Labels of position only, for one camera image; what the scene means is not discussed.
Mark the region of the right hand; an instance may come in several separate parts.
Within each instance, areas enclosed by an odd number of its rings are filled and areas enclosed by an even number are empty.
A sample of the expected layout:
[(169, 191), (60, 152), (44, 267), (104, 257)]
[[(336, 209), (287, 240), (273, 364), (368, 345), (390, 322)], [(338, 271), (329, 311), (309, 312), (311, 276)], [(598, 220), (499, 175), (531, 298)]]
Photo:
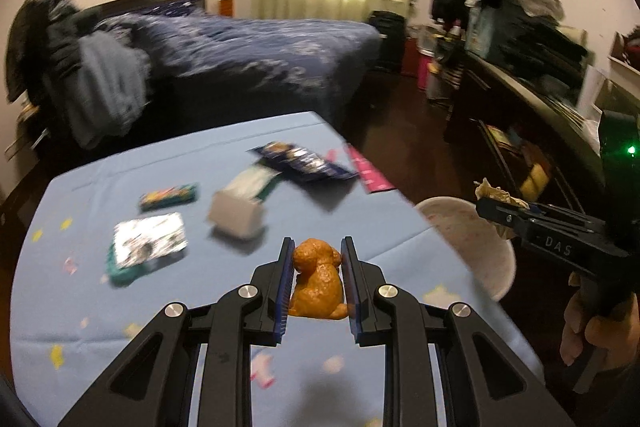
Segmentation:
[(606, 317), (587, 317), (579, 291), (576, 291), (567, 303), (564, 321), (560, 355), (565, 365), (571, 366), (580, 357), (585, 343), (606, 351), (604, 371), (622, 369), (636, 361), (639, 351), (636, 295), (631, 295), (625, 317), (615, 321)]

